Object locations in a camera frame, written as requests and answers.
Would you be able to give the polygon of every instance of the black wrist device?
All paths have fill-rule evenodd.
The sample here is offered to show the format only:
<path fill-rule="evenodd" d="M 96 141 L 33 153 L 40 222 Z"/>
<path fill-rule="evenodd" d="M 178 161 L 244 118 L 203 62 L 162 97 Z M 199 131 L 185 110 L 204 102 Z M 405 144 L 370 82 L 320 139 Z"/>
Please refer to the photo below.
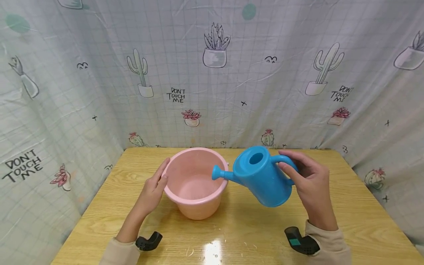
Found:
<path fill-rule="evenodd" d="M 284 233 L 289 240 L 290 247 L 299 253 L 310 256 L 320 250 L 318 243 L 312 237 L 302 237 L 299 228 L 295 226 L 287 227 Z"/>
<path fill-rule="evenodd" d="M 144 237 L 139 237 L 135 241 L 135 245 L 141 251 L 150 251 L 154 250 L 158 247 L 160 241 L 162 240 L 162 235 L 158 232 L 153 232 L 152 236 L 149 239 L 145 239 Z"/>

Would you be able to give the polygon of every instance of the wooden table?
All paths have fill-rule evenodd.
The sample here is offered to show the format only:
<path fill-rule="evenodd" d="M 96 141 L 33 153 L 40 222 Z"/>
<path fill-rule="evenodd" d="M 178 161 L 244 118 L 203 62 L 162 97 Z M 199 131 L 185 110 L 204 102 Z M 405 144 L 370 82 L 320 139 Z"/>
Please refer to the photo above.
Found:
<path fill-rule="evenodd" d="M 52 264 L 98 264 L 138 197 L 144 181 L 166 157 L 183 148 L 130 148 L 66 240 Z M 243 149 L 216 149 L 230 169 Z M 424 259 L 336 151 L 304 150 L 330 168 L 330 189 L 340 228 L 352 249 L 353 264 L 418 265 Z M 140 235 L 163 235 L 139 264 L 306 264 L 289 246 L 284 229 L 304 234 L 307 218 L 296 193 L 277 208 L 263 207 L 245 187 L 230 182 L 218 211 L 210 218 L 185 218 L 166 195 L 144 221 Z"/>

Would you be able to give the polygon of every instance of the curtain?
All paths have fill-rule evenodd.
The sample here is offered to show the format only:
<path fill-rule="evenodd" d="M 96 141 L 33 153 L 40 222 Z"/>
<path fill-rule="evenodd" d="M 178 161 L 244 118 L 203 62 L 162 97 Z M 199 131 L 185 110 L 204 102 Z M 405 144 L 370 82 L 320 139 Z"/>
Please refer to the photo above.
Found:
<path fill-rule="evenodd" d="M 3 0 L 0 253 L 49 264 L 128 147 L 334 149 L 424 246 L 421 0 Z"/>

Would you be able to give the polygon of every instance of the pink bucket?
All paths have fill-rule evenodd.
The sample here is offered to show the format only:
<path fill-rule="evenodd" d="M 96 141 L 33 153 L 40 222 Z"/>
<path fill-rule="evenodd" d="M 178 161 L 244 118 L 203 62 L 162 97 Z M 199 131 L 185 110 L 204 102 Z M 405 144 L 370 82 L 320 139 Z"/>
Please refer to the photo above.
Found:
<path fill-rule="evenodd" d="M 228 181 L 223 178 L 212 180 L 215 165 L 228 171 L 224 158 L 207 148 L 189 148 L 171 157 L 163 172 L 168 176 L 165 194 L 186 217 L 202 220 L 218 209 Z"/>

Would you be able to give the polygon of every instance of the potted plant drawing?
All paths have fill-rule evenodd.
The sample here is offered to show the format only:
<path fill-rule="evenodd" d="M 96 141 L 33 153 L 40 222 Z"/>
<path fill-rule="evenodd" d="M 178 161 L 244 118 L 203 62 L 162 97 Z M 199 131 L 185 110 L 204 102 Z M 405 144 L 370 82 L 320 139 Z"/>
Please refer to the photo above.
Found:
<path fill-rule="evenodd" d="M 138 135 L 136 132 L 132 132 L 130 135 L 130 142 L 133 143 L 137 147 L 149 147 L 147 144 L 144 143 L 143 139 L 141 139 L 140 135 Z"/>
<path fill-rule="evenodd" d="M 21 61 L 17 56 L 12 57 L 12 62 L 9 63 L 9 65 L 12 67 L 12 69 L 21 77 L 22 83 L 25 87 L 26 92 L 31 97 L 31 99 L 35 98 L 38 93 L 40 92 L 38 89 L 38 86 L 34 81 L 25 74 Z"/>
<path fill-rule="evenodd" d="M 315 81 L 310 81 L 306 87 L 306 94 L 309 96 L 315 96 L 320 94 L 328 82 L 324 82 L 325 77 L 329 71 L 336 69 L 337 66 L 342 62 L 344 53 L 340 53 L 336 58 L 337 51 L 339 50 L 340 43 L 336 42 L 328 51 L 327 55 L 324 58 L 323 63 L 321 63 L 321 58 L 323 50 L 320 50 L 315 57 L 314 68 L 319 72 L 318 77 Z"/>
<path fill-rule="evenodd" d="M 380 167 L 378 170 L 373 169 L 365 176 L 365 184 L 369 187 L 373 187 L 374 189 L 381 189 L 383 187 L 384 176 L 386 172 Z"/>
<path fill-rule="evenodd" d="M 340 125 L 346 118 L 349 118 L 349 115 L 350 112 L 345 107 L 341 107 L 333 112 L 333 116 L 331 116 L 328 124 Z"/>
<path fill-rule="evenodd" d="M 184 115 L 184 122 L 190 127 L 199 126 L 200 120 L 199 118 L 202 116 L 199 112 L 194 112 L 192 109 L 186 110 L 185 112 L 181 112 Z"/>
<path fill-rule="evenodd" d="M 141 84 L 138 84 L 138 91 L 140 92 L 140 95 L 145 98 L 153 97 L 153 88 L 151 85 L 146 85 L 146 79 L 144 77 L 147 74 L 147 61 L 145 58 L 140 60 L 140 54 L 137 49 L 134 49 L 134 62 L 135 66 L 131 58 L 127 56 L 127 63 L 130 70 L 133 73 L 138 74 L 140 77 Z"/>
<path fill-rule="evenodd" d="M 65 191 L 71 190 L 71 175 L 65 170 L 65 164 L 60 166 L 59 172 L 54 175 L 56 178 L 50 182 L 50 184 L 57 184 L 58 187 L 62 187 Z"/>
<path fill-rule="evenodd" d="M 271 129 L 266 129 L 266 132 L 262 135 L 261 140 L 262 144 L 267 148 L 277 148 L 274 144 L 274 134 Z"/>
<path fill-rule="evenodd" d="M 403 70 L 415 70 L 424 62 L 424 33 L 418 31 L 412 42 L 395 59 L 393 65 Z"/>
<path fill-rule="evenodd" d="M 205 36 L 206 48 L 203 53 L 203 64 L 210 68 L 222 68 L 227 64 L 227 47 L 230 36 L 223 37 L 222 25 L 212 23 L 211 33 Z"/>
<path fill-rule="evenodd" d="M 82 9 L 82 0 L 58 0 L 59 4 L 66 8 Z"/>

